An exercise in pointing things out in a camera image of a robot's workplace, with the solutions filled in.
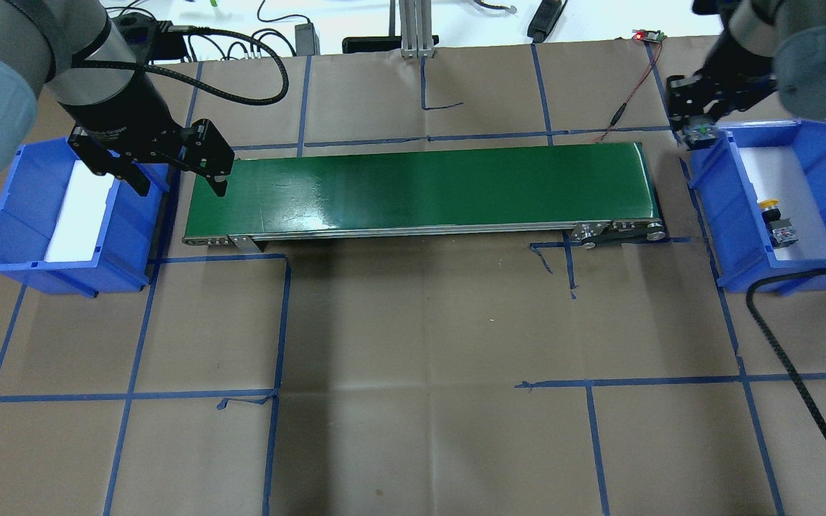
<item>blue bin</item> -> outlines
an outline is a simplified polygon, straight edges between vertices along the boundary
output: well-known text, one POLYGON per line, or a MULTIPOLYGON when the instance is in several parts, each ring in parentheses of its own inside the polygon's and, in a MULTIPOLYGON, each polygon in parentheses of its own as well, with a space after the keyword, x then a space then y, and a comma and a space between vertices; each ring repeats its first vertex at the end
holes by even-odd
POLYGON ((114 180, 91 260, 46 262, 77 160, 65 138, 17 151, 0 195, 0 274, 47 294, 94 297, 142 290, 158 205, 168 191, 168 167, 139 165, 152 180, 145 197, 114 180))
MULTIPOLYGON (((748 175, 743 155, 791 149, 801 172, 796 171, 784 185, 807 184, 806 203, 780 202, 783 217, 799 210, 810 210, 802 220, 791 218, 796 231, 804 219, 817 220, 816 239, 806 239, 806 246, 816 244, 815 254, 826 241, 826 123, 812 121, 744 124, 723 128, 723 134, 711 149, 696 150, 691 156, 694 177, 691 186, 698 190, 704 215, 711 230, 712 242, 721 264, 720 287, 732 292, 744 292, 758 279, 778 274, 789 274, 826 267, 826 251, 803 259, 780 259, 770 244, 764 228, 755 185, 763 179, 748 175)), ((767 285, 765 290, 776 290, 787 295, 800 290, 826 290, 826 277, 792 280, 767 285)))

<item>red wire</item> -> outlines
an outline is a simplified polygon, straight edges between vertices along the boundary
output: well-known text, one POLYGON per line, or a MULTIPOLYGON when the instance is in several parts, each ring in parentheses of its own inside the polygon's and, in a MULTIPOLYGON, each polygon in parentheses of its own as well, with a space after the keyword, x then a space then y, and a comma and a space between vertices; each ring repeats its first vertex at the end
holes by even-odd
MULTIPOLYGON (((636 82, 636 85, 633 86, 632 91, 630 91, 630 94, 627 95, 627 99, 623 101, 623 104, 629 104, 630 99, 633 98, 633 95, 636 95, 636 92, 639 90, 640 86, 642 86, 642 83, 645 82, 645 80, 649 77, 649 74, 652 73, 652 70, 655 69, 658 58, 662 56, 662 43, 657 43, 657 45, 658 49, 656 49, 655 55, 653 55, 651 61, 649 61, 649 66, 646 67, 645 73, 642 73, 642 77, 640 77, 639 82, 636 82)), ((600 143, 601 140, 604 140, 607 134, 610 134, 611 130, 614 130, 614 126, 609 126, 607 130, 604 131, 604 134, 594 140, 591 140, 591 143, 600 143)))

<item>black wire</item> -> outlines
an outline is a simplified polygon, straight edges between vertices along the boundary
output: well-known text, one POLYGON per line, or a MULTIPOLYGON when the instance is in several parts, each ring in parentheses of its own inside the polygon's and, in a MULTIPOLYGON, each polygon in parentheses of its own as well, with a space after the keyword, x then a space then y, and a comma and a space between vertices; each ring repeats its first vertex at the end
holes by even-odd
POLYGON ((311 19, 304 14, 286 14, 285 16, 279 16, 277 19, 262 19, 262 17, 260 17, 260 10, 263 9, 263 4, 266 4, 266 0, 262 0, 260 6, 257 7, 257 19, 263 23, 275 23, 284 19, 305 19, 305 23, 311 23, 311 19))
POLYGON ((789 379, 792 380, 794 385, 796 385, 796 390, 799 391, 799 395, 802 396, 802 401, 805 402, 805 406, 809 409, 809 414, 812 414, 812 419, 814 419, 815 424, 817 425, 817 430, 822 432, 824 440, 826 441, 826 421, 824 421, 824 416, 820 413, 819 409, 817 409, 817 405, 812 398, 812 394, 809 393, 809 389, 805 386, 805 382, 802 381, 802 376, 799 374, 799 371, 797 371, 796 367, 792 365, 792 360, 790 360, 789 356, 786 355, 786 351, 783 350, 783 346, 779 344, 779 340, 777 340, 777 337, 773 334, 773 331, 770 330, 770 327, 767 325, 764 317, 761 316, 759 311, 757 311, 757 306, 754 306, 754 292, 757 292, 758 288, 764 287, 764 285, 800 278, 821 277, 822 275, 826 275, 826 268, 760 279, 748 287, 748 292, 744 300, 748 306, 748 311, 751 313, 751 317, 754 318, 754 322, 757 323, 757 326, 759 326, 761 331, 763 331, 764 337, 766 337, 767 342, 770 343, 774 353, 777 354, 777 358, 781 363, 783 363, 783 367, 786 368, 786 372, 789 374, 789 379))
POLYGON ((198 61, 198 59, 196 58, 196 50, 193 49, 193 39, 192 39, 193 36, 197 36, 198 38, 205 39, 207 42, 212 43, 212 45, 214 47, 216 47, 216 50, 219 50, 219 53, 222 54, 222 59, 225 59, 225 56, 226 56, 225 50, 223 50, 219 46, 219 43, 216 43, 215 40, 213 40, 212 38, 209 38, 209 36, 203 36, 202 34, 192 34, 192 35, 186 37, 186 43, 187 43, 188 46, 190 46, 190 56, 193 58, 194 61, 198 61))
POLYGON ((473 3, 484 7, 484 9, 492 9, 495 11, 507 11, 509 9, 509 6, 495 6, 495 4, 485 3, 483 0, 473 0, 473 3))
POLYGON ((74 68, 95 68, 95 69, 109 69, 109 70, 132 70, 135 72, 148 72, 148 73, 155 73, 155 75, 164 75, 165 77, 170 77, 171 79, 175 79, 176 81, 186 82, 188 85, 194 86, 199 88, 205 92, 208 92, 210 95, 216 95, 216 97, 224 98, 230 102, 238 102, 238 104, 243 105, 271 105, 279 102, 283 98, 285 98, 285 94, 289 91, 289 74, 285 71, 285 65, 283 63, 282 58, 273 51, 269 46, 266 45, 264 42, 260 42, 258 39, 250 38, 250 36, 246 36, 239 32, 233 32, 232 30, 223 30, 223 29, 210 29, 209 27, 194 27, 194 29, 188 30, 184 32, 184 35, 202 35, 202 36, 228 36, 229 38, 240 39, 243 42, 248 42, 257 45, 259 48, 263 49, 270 55, 273 62, 276 63, 276 67, 279 69, 279 73, 283 79, 283 87, 282 89, 272 97, 269 98, 248 98, 248 97, 240 97, 240 95, 233 95, 230 92, 225 92, 216 88, 215 86, 208 85, 205 82, 197 81, 193 77, 189 75, 184 75, 184 73, 174 72, 174 70, 168 70, 167 68, 161 68, 160 66, 153 66, 150 64, 137 64, 135 62, 121 62, 121 61, 81 61, 73 63, 74 68))
POLYGON ((239 46, 240 48, 242 48, 245 56, 248 55, 249 52, 248 52, 247 47, 244 46, 244 43, 241 43, 241 42, 231 43, 229 45, 229 51, 225 55, 228 56, 231 59, 232 58, 232 50, 235 49, 236 46, 239 46))
POLYGON ((148 17, 150 17, 151 19, 155 19, 155 14, 152 14, 151 11, 146 10, 146 9, 142 9, 141 7, 130 7, 130 6, 126 6, 126 7, 108 7, 105 10, 108 11, 108 13, 109 13, 110 11, 117 11, 117 10, 121 10, 121 9, 122 9, 121 13, 117 14, 117 16, 123 16, 127 11, 135 11, 137 13, 147 14, 148 17))
POLYGON ((295 51, 295 47, 292 46, 292 42, 289 42, 289 39, 286 38, 286 36, 284 36, 282 32, 279 32, 276 29, 260 29, 260 30, 258 30, 258 32, 255 32, 250 36, 252 38, 257 38, 260 42, 262 42, 263 38, 266 38, 266 36, 274 36, 275 38, 279 38, 283 42, 285 42, 285 45, 288 46, 288 48, 289 48, 289 52, 292 52, 292 57, 295 57, 296 55, 298 55, 298 53, 295 51))

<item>green conveyor belt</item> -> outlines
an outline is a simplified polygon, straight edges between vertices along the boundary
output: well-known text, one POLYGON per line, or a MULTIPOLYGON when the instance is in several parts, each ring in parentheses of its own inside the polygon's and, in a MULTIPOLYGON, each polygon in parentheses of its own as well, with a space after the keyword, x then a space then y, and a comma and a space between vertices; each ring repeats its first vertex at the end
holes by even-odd
POLYGON ((235 161, 225 197, 197 181, 187 244, 658 219, 639 143, 235 161))

